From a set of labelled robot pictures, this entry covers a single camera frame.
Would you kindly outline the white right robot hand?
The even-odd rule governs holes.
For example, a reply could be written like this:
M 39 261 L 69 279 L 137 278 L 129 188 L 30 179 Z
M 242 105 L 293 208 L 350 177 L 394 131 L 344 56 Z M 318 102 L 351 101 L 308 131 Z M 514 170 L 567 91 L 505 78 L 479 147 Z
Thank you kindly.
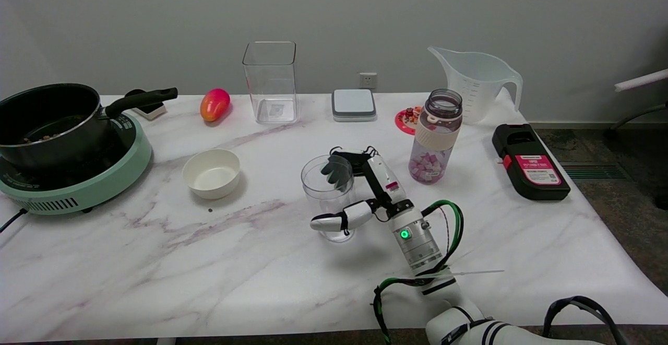
M 335 147 L 331 149 L 325 165 L 319 168 L 319 174 L 337 191 L 343 191 L 348 181 L 362 176 L 369 184 L 374 198 L 352 203 L 338 213 L 313 217 L 309 225 L 315 231 L 344 232 L 347 235 L 351 229 L 367 223 L 378 209 L 385 209 L 387 219 L 392 219 L 414 208 L 396 174 L 374 147 L 367 147 L 364 151 Z

